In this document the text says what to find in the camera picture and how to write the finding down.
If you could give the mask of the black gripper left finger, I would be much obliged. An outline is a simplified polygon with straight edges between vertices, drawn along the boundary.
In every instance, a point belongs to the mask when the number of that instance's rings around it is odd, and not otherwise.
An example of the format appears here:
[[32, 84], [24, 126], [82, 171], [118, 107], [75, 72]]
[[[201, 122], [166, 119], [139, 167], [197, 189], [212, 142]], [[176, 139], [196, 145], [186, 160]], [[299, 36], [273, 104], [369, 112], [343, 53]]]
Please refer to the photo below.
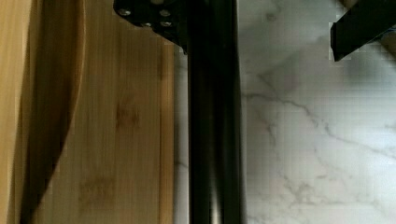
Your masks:
[[113, 0], [114, 11], [137, 27], [178, 45], [187, 53], [187, 0]]

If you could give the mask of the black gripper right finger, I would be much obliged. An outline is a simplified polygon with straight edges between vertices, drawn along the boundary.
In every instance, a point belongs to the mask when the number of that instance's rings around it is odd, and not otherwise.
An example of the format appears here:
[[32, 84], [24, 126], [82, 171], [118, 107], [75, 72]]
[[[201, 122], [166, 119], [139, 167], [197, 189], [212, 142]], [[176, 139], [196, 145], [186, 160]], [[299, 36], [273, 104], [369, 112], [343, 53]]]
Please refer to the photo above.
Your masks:
[[358, 0], [332, 25], [331, 48], [339, 62], [347, 55], [375, 40], [396, 23], [396, 0]]

